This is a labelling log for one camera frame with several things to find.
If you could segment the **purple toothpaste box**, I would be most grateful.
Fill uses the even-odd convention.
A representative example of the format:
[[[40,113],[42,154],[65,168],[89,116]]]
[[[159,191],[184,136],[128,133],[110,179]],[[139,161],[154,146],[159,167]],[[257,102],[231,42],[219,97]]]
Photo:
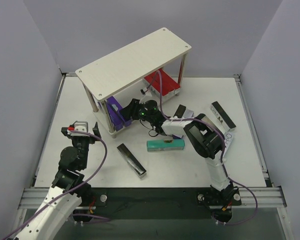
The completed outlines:
[[[123,126],[126,128],[126,127],[129,127],[131,124],[132,124],[132,120],[130,118],[126,118],[122,113],[121,113],[121,110],[118,110],[117,111],[118,113],[118,116],[120,117],[122,123],[123,123]]]
[[[125,126],[125,120],[120,114],[121,104],[114,96],[111,96],[106,100],[106,106],[115,131],[121,130]]]

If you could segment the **red silver toothpaste box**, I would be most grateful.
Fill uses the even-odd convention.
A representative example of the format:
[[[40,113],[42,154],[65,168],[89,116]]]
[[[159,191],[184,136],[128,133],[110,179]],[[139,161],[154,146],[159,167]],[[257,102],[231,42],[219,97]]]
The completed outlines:
[[[173,80],[167,73],[160,71],[161,73],[161,87],[162,87],[162,97],[167,96],[170,92],[174,92],[179,89],[179,84]],[[154,89],[159,93],[160,92],[160,77],[157,75],[154,83],[152,84]]]

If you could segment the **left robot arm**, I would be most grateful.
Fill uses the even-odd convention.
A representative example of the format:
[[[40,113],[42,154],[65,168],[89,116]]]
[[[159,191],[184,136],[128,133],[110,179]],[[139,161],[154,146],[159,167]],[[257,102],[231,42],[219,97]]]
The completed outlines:
[[[86,121],[75,121],[62,127],[61,133],[71,145],[60,153],[51,187],[33,218],[7,236],[8,240],[52,240],[76,207],[87,205],[93,198],[81,171],[87,168],[89,146],[102,138],[99,126],[94,125],[89,133]]]

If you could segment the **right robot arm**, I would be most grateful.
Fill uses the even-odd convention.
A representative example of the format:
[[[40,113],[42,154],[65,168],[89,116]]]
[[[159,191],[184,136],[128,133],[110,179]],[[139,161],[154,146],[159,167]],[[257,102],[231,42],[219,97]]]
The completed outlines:
[[[133,98],[126,107],[119,110],[119,113],[126,121],[149,123],[151,130],[157,135],[186,136],[195,152],[206,160],[213,201],[223,204],[238,193],[224,166],[225,134],[203,113],[196,117],[184,117],[186,110],[187,108],[180,104],[173,116],[167,116],[159,110],[157,101],[151,99],[141,102]]]

